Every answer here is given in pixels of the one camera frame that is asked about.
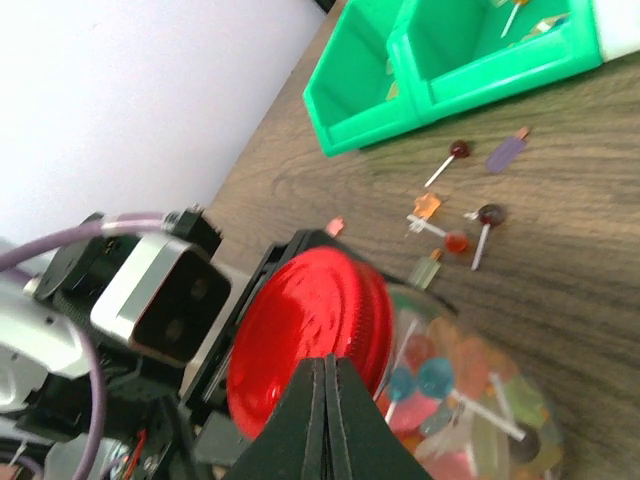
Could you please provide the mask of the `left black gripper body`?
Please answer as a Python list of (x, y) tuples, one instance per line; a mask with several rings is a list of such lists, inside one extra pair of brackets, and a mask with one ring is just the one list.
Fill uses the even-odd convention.
[(230, 417), (226, 376), (232, 341), (216, 339), (204, 360), (175, 366), (101, 346), (106, 378), (104, 434), (127, 442), (125, 479), (212, 479), (248, 448)]

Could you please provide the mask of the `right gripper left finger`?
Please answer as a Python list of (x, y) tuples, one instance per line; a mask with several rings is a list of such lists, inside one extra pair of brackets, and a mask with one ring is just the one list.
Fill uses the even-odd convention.
[(225, 475), (238, 480), (323, 479), (325, 364), (302, 361), (265, 425)]

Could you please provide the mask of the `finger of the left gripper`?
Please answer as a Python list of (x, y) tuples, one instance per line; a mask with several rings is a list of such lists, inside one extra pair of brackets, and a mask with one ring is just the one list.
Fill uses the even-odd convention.
[(213, 411), (228, 413), (226, 376), (230, 354), (245, 313), (267, 280), (289, 260), (316, 247), (332, 247), (349, 253), (350, 248), (317, 229), (303, 229), (286, 242), (271, 244), (252, 274), (246, 274), (218, 260), (214, 265), (227, 274), (232, 291), (222, 311), (186, 371), (186, 391), (181, 403), (192, 415)]

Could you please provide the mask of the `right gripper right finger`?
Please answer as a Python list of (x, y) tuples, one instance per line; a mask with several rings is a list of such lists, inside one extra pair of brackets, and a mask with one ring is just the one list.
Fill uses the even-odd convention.
[(324, 367), (327, 477), (428, 479), (391, 432), (352, 362), (330, 355)]

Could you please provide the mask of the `clear plastic cup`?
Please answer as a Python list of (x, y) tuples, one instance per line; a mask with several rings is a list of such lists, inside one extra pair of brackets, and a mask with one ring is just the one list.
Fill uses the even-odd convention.
[(442, 302), (388, 291), (393, 343), (374, 399), (428, 477), (560, 478), (563, 437), (536, 383)]

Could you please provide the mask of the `red round lid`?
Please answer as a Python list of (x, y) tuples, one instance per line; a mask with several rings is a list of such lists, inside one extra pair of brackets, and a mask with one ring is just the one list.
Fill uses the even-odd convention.
[(300, 361), (334, 354), (375, 395), (392, 355), (394, 318), (381, 273), (331, 247), (288, 261), (258, 292), (236, 335), (227, 375), (231, 417), (257, 438)]

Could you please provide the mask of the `green candy bin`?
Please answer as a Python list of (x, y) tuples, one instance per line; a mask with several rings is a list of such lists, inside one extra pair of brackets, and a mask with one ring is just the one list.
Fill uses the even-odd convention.
[(422, 125), (602, 63), (589, 1), (406, 1), (386, 46)]
[(387, 41), (400, 1), (349, 1), (304, 90), (319, 145), (328, 157), (419, 126), (419, 117)]

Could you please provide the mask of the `white candy bin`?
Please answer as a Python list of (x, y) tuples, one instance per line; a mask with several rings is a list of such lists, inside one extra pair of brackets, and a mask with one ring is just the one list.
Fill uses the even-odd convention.
[(598, 44), (609, 62), (640, 49), (640, 0), (593, 0)]

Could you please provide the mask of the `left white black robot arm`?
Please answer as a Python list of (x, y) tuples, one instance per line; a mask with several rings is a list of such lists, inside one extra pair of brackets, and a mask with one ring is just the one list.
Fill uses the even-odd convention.
[(249, 440), (232, 423), (228, 368), (249, 304), (295, 255), (328, 242), (301, 230), (270, 247), (252, 275), (213, 255), (208, 227), (101, 231), (88, 222), (36, 257), (1, 247), (1, 413), (34, 438), (47, 479), (94, 479), (116, 446), (136, 448), (121, 476), (209, 479)]

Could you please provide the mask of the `green candy near cup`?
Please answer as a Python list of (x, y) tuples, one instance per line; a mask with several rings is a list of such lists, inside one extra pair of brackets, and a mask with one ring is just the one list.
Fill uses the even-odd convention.
[(409, 275), (408, 281), (418, 289), (426, 290), (441, 268), (442, 255), (442, 250), (437, 248), (429, 257), (421, 257)]

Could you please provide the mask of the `red lollipop near bins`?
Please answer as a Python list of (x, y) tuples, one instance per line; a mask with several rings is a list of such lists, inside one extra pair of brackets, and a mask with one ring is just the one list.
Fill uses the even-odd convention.
[(442, 228), (431, 224), (425, 218), (410, 214), (406, 217), (409, 222), (409, 231), (413, 233), (421, 233), (427, 231), (436, 235), (443, 240), (444, 247), (447, 251), (454, 254), (465, 252), (469, 248), (468, 237), (463, 232), (445, 231)]

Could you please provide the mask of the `orange star candy near bins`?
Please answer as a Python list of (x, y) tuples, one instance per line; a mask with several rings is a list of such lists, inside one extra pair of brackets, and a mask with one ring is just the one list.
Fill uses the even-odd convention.
[(414, 200), (413, 215), (421, 219), (431, 218), (442, 205), (442, 200), (433, 193), (426, 193)]

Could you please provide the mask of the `dark maroon lollipop centre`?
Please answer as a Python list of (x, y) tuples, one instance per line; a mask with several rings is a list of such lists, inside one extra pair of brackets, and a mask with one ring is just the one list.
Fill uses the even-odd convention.
[(506, 212), (499, 204), (487, 204), (477, 211), (476, 219), (482, 224), (480, 236), (471, 263), (471, 270), (477, 271), (480, 267), (481, 259), (493, 227), (499, 226), (505, 221)]

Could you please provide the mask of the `dark lollipop near bins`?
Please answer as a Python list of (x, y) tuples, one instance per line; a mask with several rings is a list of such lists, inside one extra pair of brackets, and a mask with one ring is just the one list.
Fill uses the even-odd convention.
[(425, 182), (424, 187), (429, 188), (437, 178), (444, 172), (444, 170), (456, 159), (467, 158), (470, 156), (470, 146), (464, 140), (456, 140), (449, 146), (449, 155), (444, 162), (438, 167), (438, 169), (431, 175), (431, 177)]

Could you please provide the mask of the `purple popsicle candy near bins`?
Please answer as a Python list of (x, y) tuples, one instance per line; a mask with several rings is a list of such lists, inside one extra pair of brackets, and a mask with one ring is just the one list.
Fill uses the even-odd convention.
[(522, 127), (515, 135), (506, 138), (487, 158), (486, 170), (492, 174), (504, 171), (526, 148), (530, 131), (529, 127)]

